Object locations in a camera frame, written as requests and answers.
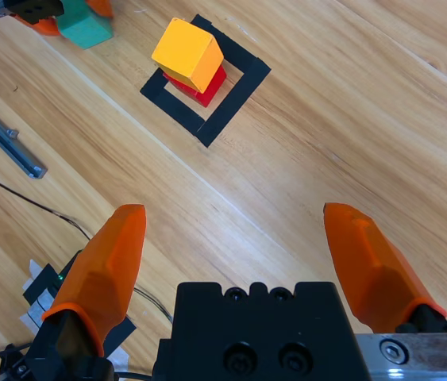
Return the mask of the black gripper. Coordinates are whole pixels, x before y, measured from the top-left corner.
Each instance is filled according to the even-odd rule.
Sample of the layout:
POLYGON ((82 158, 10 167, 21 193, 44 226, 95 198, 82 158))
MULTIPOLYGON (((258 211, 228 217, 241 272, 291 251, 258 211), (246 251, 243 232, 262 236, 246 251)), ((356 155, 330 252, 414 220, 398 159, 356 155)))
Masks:
MULTIPOLYGON (((99 16, 112 18, 110 0, 86 0, 87 5, 99 16)), ((0 17, 12 16, 40 35, 58 37, 60 31, 54 17, 64 14, 60 0, 0 0, 0 17)))

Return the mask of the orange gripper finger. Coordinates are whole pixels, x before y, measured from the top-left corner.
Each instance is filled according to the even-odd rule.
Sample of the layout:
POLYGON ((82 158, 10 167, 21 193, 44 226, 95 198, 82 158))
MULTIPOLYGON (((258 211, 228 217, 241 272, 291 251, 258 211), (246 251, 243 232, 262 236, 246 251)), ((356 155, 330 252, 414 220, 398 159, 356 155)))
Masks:
POLYGON ((447 333, 446 311, 369 216, 334 202, 323 214, 337 277, 361 323, 374 333, 447 333))
POLYGON ((25 355, 35 380, 118 379, 103 344, 125 320, 145 231, 144 206, 119 206, 77 255, 25 355))

